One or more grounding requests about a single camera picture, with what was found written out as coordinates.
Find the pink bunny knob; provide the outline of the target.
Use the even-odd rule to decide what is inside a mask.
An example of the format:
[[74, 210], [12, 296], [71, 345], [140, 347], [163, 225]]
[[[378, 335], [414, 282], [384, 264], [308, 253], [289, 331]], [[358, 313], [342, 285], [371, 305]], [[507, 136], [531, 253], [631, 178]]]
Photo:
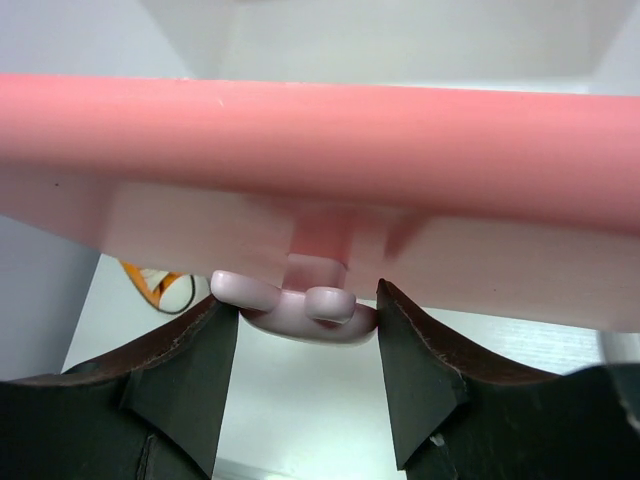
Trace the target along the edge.
[[346, 266], [335, 259], [291, 254], [282, 285], [217, 270], [213, 296], [239, 309], [253, 326], [299, 341], [359, 344], [377, 328], [376, 311], [344, 289]]

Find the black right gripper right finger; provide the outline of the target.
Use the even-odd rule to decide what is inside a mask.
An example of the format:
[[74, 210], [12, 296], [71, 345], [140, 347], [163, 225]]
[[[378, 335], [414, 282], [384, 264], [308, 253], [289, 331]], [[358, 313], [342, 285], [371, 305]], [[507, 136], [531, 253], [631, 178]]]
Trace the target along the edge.
[[635, 479], [639, 367], [568, 375], [496, 354], [387, 280], [378, 341], [397, 468], [410, 479]]

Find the white plastic shoe cabinet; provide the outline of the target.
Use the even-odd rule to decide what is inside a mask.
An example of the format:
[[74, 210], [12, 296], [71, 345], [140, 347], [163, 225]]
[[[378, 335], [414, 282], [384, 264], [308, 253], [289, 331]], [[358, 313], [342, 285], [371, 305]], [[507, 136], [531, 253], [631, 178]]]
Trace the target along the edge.
[[1, 69], [635, 95], [635, 1], [5, 1]]

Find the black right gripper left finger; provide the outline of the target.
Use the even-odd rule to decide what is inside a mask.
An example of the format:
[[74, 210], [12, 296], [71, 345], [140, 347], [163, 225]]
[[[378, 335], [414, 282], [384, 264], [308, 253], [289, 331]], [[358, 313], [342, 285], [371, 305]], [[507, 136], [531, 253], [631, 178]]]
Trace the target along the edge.
[[211, 478], [238, 324], [209, 296], [62, 374], [2, 382], [2, 478]]

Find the orange sneaker near arm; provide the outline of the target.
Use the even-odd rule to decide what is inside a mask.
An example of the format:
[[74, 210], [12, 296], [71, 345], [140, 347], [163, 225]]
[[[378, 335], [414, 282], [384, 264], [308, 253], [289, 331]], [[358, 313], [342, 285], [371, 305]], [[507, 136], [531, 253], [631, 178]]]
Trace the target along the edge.
[[166, 315], [180, 315], [196, 301], [197, 280], [194, 275], [143, 268], [119, 260], [124, 273], [145, 302]]

